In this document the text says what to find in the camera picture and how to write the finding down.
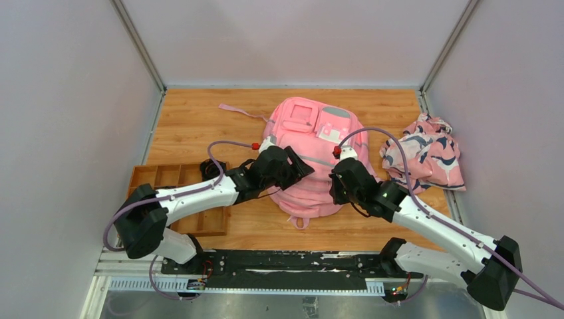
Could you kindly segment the pink student backpack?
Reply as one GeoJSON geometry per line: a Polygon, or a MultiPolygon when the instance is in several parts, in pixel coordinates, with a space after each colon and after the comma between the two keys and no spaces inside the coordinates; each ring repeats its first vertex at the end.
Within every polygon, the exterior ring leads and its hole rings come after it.
{"type": "Polygon", "coordinates": [[[306,229],[309,221],[326,217],[340,210],[329,194],[329,174],[337,160],[333,149],[344,142],[358,154],[358,160],[368,172],[376,172],[369,160],[369,138],[367,132],[359,132],[362,124],[353,112],[303,97],[287,98],[266,118],[263,140],[267,136],[277,138],[276,146],[291,146],[299,157],[315,169],[289,189],[277,187],[268,190],[270,198],[279,208],[289,214],[289,220],[297,229],[306,229]]]}

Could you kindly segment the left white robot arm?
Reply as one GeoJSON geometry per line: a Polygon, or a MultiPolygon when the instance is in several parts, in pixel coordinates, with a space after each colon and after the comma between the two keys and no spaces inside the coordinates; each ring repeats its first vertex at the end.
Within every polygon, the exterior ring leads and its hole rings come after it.
{"type": "Polygon", "coordinates": [[[214,209],[257,199],[274,187],[286,190],[314,173],[291,147],[270,146],[218,177],[177,188],[138,186],[110,220],[129,259],[160,255],[172,259],[187,274],[199,273],[204,257],[189,235],[175,232],[176,221],[214,209]]]}

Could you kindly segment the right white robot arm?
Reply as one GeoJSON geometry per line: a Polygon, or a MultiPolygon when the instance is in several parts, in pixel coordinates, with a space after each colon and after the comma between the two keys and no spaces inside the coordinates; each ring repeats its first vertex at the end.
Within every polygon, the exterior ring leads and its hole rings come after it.
{"type": "Polygon", "coordinates": [[[518,243],[473,231],[421,202],[407,188],[377,181],[358,160],[340,161],[329,175],[330,194],[338,204],[363,209],[365,217],[379,217],[406,227],[443,252],[423,249],[403,239],[391,239],[382,250],[380,268],[388,277],[419,272],[465,288],[481,305],[502,311],[522,271],[518,243]]]}

